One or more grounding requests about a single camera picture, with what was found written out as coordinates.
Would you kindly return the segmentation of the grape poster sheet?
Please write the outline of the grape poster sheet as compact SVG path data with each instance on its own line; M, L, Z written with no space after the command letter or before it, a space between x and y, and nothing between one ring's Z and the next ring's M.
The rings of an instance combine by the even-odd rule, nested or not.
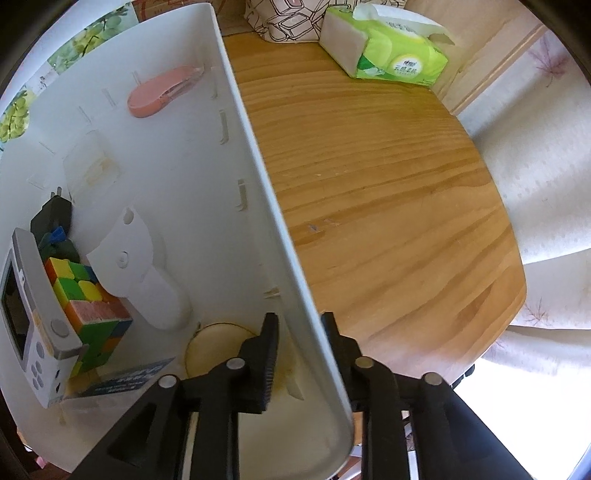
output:
M30 104L60 74L137 23L131 1L3 1L1 144L26 132Z

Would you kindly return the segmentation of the black power adapter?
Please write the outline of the black power adapter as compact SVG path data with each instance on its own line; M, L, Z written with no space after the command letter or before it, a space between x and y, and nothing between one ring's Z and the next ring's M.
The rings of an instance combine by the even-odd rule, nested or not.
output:
M69 233L72 204L61 193L62 189L60 187L55 192L52 192L50 198L30 221L30 231L36 243L39 243L45 234L52 233L58 228L62 228L65 234Z

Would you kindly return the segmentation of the small cartoon sticker card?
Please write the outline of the small cartoon sticker card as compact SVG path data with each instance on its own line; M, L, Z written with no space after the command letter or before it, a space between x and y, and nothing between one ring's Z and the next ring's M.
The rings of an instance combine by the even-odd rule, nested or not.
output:
M78 208L89 208L100 200L120 176L119 163L98 130L79 138L65 156L63 169L70 199Z

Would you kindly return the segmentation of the multicolour puzzle cube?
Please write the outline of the multicolour puzzle cube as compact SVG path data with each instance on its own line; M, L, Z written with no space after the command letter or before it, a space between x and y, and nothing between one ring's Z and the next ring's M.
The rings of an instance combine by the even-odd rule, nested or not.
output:
M87 346L71 378L106 364L132 324L130 313L102 287L90 266L48 257L44 268L70 325Z

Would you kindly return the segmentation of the pink handled tool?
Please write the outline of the pink handled tool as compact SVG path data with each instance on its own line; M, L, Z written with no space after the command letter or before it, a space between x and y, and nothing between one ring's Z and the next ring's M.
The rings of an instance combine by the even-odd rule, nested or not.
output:
M127 98L127 108L136 118L151 116L190 90L203 73L204 68L187 65L161 73L131 91Z

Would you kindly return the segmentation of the green tissue pack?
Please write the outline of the green tissue pack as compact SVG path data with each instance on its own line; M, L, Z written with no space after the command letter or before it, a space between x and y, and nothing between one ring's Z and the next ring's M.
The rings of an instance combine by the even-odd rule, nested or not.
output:
M325 11L320 45L350 78L433 86L448 64L443 45L455 38L410 10L374 3Z

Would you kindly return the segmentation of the clear dental floss box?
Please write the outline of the clear dental floss box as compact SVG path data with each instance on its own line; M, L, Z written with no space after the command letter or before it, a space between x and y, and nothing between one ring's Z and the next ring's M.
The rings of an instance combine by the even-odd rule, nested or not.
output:
M125 409L160 376L183 375L183 372L183 367L176 357L119 372L87 372L68 382L61 406L67 412Z

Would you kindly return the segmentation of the green bottle gold cap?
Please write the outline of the green bottle gold cap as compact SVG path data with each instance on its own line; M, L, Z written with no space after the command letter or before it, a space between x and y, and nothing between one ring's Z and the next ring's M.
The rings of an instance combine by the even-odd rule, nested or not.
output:
M43 263L49 258L68 260L76 263L80 261L80 256L74 244L66 236L61 226L42 236L38 243L38 250Z

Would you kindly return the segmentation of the round beige tin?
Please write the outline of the round beige tin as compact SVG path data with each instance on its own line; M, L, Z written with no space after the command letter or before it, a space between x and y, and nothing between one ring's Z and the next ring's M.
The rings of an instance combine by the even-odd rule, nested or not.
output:
M204 397L228 394L229 402L238 409L235 386L238 370L245 365L238 353L245 340L257 335L231 323L215 323L200 330L185 352L189 388Z

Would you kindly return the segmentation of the patterned tote bag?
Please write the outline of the patterned tote bag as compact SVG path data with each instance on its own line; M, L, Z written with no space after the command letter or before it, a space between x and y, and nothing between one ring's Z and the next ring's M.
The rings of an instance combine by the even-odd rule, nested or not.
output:
M320 42L353 38L353 27L346 21L329 19L328 34L324 33L325 11L342 7L353 11L363 1L329 0L257 0L245 2L245 20L263 40L273 43Z

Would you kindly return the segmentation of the white dotted box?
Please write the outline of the white dotted box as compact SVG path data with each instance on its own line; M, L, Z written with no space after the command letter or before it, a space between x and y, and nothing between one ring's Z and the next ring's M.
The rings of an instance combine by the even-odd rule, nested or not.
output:
M16 228L1 276L1 312L13 353L40 405L62 401L87 350L71 326L41 261L34 235Z

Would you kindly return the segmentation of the white plastic storage box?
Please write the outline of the white plastic storage box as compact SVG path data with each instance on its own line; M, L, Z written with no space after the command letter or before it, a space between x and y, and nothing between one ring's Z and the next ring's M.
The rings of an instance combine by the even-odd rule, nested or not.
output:
M74 479L328 479L329 340L214 9L9 10L1 392Z

